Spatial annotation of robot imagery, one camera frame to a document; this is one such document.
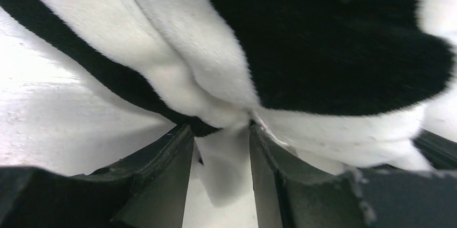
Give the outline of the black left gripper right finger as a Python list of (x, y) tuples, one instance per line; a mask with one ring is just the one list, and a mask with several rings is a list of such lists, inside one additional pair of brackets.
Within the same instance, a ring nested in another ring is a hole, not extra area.
[(383, 166), (333, 176), (302, 162), (251, 125), (259, 227), (456, 227), (456, 143), (424, 131), (415, 144), (434, 171)]

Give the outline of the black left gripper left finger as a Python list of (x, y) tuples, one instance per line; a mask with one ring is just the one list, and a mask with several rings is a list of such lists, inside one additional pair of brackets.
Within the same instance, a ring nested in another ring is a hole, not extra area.
[(1, 168), (1, 227), (181, 227), (193, 134), (177, 126), (90, 175)]

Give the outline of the black white striped pillowcase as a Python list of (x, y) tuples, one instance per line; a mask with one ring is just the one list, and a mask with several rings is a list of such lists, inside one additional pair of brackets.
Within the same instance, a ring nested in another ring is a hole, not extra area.
[(113, 93), (197, 136), (207, 169), (255, 121), (331, 174), (429, 171), (413, 144), (455, 76), (456, 0), (1, 0)]

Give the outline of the white pillow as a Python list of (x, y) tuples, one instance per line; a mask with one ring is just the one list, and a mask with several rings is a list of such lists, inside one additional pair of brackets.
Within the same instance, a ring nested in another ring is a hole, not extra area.
[(173, 127), (1, 12), (1, 163), (89, 174)]

